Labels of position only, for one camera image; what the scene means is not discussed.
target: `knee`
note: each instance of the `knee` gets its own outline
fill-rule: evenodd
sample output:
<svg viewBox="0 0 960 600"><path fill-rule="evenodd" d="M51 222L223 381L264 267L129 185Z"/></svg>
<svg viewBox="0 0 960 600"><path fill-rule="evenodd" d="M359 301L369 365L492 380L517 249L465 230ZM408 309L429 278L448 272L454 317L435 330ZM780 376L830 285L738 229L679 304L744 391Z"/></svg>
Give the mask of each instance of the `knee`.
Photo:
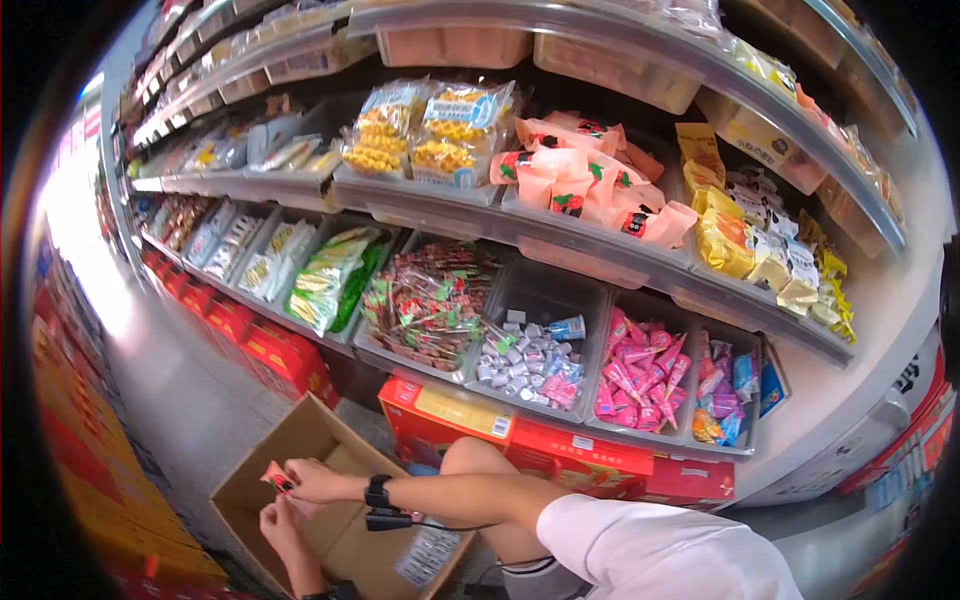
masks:
<svg viewBox="0 0 960 600"><path fill-rule="evenodd" d="M491 444L476 438L461 438L450 445L440 465L443 475L463 473L517 473Z"/></svg>

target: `person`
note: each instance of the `person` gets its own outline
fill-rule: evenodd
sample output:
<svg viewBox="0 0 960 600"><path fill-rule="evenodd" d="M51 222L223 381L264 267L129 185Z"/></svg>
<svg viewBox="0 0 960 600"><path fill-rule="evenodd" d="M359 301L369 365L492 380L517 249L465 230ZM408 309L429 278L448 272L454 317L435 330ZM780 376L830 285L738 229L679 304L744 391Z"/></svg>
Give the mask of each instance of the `person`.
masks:
<svg viewBox="0 0 960 600"><path fill-rule="evenodd" d="M364 501L368 478L315 459L284 469L292 495L324 504ZM480 535L496 553L512 600L802 598L786 561L749 527L683 508L599 500L520 474L493 446L462 438L440 475L391 479L390 504L449 527L497 523ZM298 598L326 590L318 559L300 537L302 513L279 496L260 526L290 574Z"/></svg>

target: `barcode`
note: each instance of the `barcode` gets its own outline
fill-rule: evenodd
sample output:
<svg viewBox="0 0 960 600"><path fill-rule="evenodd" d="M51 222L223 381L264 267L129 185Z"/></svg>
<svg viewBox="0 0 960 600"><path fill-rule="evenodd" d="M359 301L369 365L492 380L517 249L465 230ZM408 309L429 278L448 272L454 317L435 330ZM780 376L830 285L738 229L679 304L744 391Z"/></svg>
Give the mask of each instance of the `barcode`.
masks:
<svg viewBox="0 0 960 600"><path fill-rule="evenodd" d="M506 438L507 432L510 430L510 420L504 417L497 417L493 421L493 431L492 433L497 438Z"/></svg>

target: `leg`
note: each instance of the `leg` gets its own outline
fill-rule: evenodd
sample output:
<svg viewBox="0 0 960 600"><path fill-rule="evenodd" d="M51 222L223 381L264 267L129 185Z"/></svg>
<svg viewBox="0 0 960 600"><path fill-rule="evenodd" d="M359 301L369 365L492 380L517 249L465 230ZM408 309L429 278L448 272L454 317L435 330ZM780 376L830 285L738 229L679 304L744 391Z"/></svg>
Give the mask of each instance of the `leg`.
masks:
<svg viewBox="0 0 960 600"><path fill-rule="evenodd" d="M457 440L444 455L441 475L463 473L519 473L492 445L476 438ZM484 541L502 563L534 561L549 556L537 537L517 525L497 525L480 530Z"/></svg>

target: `open cardboard box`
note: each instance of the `open cardboard box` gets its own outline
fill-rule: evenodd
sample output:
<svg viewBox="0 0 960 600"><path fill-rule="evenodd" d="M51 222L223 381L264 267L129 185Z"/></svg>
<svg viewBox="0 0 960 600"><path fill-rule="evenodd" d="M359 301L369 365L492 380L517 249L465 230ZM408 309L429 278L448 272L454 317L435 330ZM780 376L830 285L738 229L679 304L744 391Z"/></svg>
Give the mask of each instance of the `open cardboard box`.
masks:
<svg viewBox="0 0 960 600"><path fill-rule="evenodd" d="M347 427L322 401L305 394L210 496L213 509L276 584L292 595L286 569L260 534L259 512L274 500L270 485L260 481L270 461L313 457L341 472L370 476L386 473L409 477L402 468ZM318 511L304 533L320 557L328 581L351 580L363 600L429 600L460 561L474 534L462 536L456 551L437 577L417 588L394 571L418 529L369 532L367 506L336 502Z"/></svg>

